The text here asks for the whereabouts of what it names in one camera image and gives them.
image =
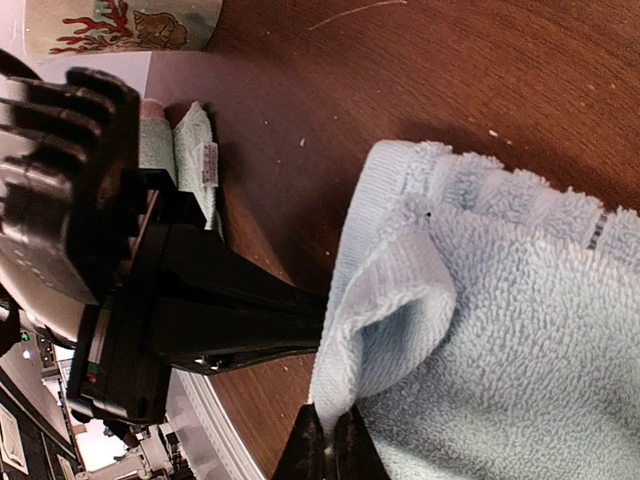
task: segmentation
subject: red coral design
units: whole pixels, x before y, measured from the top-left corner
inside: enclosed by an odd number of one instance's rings
[[[92,18],[65,18],[65,25],[84,25],[74,31],[73,37],[60,37],[57,40],[67,45],[66,48],[52,48],[49,52],[52,55],[76,52],[86,53],[104,50],[108,47],[118,45],[122,40],[133,38],[133,32],[127,28],[127,13],[129,4],[125,0],[100,0],[108,9],[103,17],[110,20],[96,22]]]

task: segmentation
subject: brown table surface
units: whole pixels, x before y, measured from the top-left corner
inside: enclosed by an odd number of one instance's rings
[[[208,50],[154,55],[148,95],[209,104],[229,243],[299,287],[328,291],[358,174],[383,138],[492,154],[640,208],[635,2],[227,0]],[[267,475],[311,367],[212,379]]]

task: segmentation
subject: cup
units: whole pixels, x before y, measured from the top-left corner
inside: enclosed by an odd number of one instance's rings
[[[202,50],[222,0],[27,0],[32,57],[147,50]]]

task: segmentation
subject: towel tag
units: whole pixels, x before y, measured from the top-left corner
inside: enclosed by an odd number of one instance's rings
[[[195,157],[201,172],[202,184],[207,188],[218,186],[218,144],[203,142],[195,148]]]

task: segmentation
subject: wood grain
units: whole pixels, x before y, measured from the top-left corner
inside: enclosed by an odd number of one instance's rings
[[[383,138],[495,155],[640,208],[640,6],[408,0],[337,16],[369,4],[228,1],[209,53],[154,54],[150,96],[215,112],[234,249],[327,292],[358,175]],[[267,475],[306,362],[290,376],[278,363],[213,380]]]

